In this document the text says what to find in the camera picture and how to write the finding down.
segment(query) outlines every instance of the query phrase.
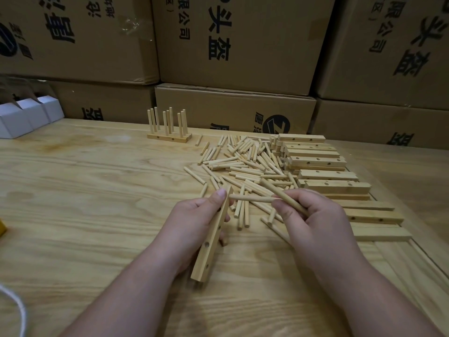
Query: left hand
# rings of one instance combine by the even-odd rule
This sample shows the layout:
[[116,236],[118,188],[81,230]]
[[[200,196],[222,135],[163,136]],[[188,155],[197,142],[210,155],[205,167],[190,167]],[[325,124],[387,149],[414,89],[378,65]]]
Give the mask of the left hand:
[[[201,247],[209,231],[209,223],[226,198],[226,190],[220,188],[209,198],[195,198],[178,202],[154,239],[160,255],[169,256],[184,271]],[[226,215],[225,222],[230,220]]]

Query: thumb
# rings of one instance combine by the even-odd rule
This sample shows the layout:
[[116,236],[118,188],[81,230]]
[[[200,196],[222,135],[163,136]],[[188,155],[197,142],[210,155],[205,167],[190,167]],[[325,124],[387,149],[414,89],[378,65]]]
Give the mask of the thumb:
[[220,188],[198,207],[198,211],[201,212],[201,215],[203,215],[204,218],[207,219],[207,222],[209,222],[221,208],[225,199],[226,189]]
[[273,201],[271,205],[282,216],[292,243],[299,243],[302,238],[308,236],[309,226],[296,209],[280,199]]

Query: forearm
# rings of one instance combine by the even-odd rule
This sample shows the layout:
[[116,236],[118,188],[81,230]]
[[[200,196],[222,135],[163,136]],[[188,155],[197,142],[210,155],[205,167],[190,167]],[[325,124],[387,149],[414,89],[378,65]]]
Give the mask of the forearm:
[[177,273],[164,258],[150,245],[61,337],[154,336]]
[[442,336],[392,283],[371,265],[349,282],[336,284],[333,296],[354,336]]

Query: white paper box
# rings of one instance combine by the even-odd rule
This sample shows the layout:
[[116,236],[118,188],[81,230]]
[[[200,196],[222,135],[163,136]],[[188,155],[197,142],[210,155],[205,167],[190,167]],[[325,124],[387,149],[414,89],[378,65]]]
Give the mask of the white paper box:
[[37,98],[43,105],[43,109],[45,113],[47,113],[47,117],[50,122],[56,122],[57,120],[64,118],[64,112],[62,111],[61,104],[59,104],[59,100],[53,98],[52,96],[42,96]]
[[50,120],[48,119],[47,114],[43,109],[43,105],[38,103],[37,101],[34,101],[31,98],[27,98],[22,99],[21,101],[17,101],[17,104],[19,104],[19,106],[25,112],[33,130],[36,130],[37,128],[40,128],[45,124],[50,123]]
[[25,112],[13,103],[0,105],[0,138],[16,138],[33,131]]

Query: white cable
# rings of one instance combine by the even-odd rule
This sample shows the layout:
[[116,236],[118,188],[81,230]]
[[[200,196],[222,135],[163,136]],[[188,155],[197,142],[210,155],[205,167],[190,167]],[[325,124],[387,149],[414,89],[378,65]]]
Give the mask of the white cable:
[[20,297],[17,294],[15,294],[10,289],[4,287],[2,284],[0,284],[0,291],[2,291],[8,297],[10,297],[12,300],[14,300],[16,302],[17,306],[19,307],[20,317],[21,317],[20,335],[19,336],[20,337],[25,337],[25,330],[26,330],[26,309],[25,309],[25,305],[23,304],[22,300],[20,299]]

